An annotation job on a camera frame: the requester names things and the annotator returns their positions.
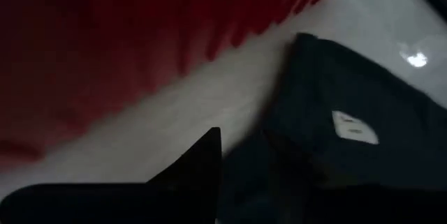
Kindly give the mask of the red plastic bin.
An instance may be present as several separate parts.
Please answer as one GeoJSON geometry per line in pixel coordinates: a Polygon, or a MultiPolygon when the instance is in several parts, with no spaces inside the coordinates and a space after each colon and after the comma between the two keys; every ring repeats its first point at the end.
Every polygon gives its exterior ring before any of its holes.
{"type": "Polygon", "coordinates": [[[0,0],[0,171],[320,0],[0,0]]]}

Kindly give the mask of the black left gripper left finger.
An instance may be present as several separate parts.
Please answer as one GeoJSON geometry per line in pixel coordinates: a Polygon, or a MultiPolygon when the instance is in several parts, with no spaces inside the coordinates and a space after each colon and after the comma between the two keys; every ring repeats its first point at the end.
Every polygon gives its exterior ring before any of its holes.
{"type": "Polygon", "coordinates": [[[209,129],[146,182],[25,186],[0,201],[0,224],[214,224],[221,130],[209,129]]]}

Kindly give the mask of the plain dark blue garment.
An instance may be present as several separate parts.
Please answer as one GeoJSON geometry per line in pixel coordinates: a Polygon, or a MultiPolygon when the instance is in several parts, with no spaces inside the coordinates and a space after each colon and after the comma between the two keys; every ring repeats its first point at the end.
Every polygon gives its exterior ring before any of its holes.
{"type": "Polygon", "coordinates": [[[361,54],[299,33],[274,97],[223,160],[220,224],[314,224],[324,188],[447,191],[447,109],[361,54]]]}

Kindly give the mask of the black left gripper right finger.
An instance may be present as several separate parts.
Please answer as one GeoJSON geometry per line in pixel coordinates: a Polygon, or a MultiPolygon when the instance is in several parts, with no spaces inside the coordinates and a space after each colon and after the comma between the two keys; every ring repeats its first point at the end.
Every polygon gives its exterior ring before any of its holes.
{"type": "Polygon", "coordinates": [[[314,224],[447,224],[447,191],[324,188],[314,194],[314,224]]]}

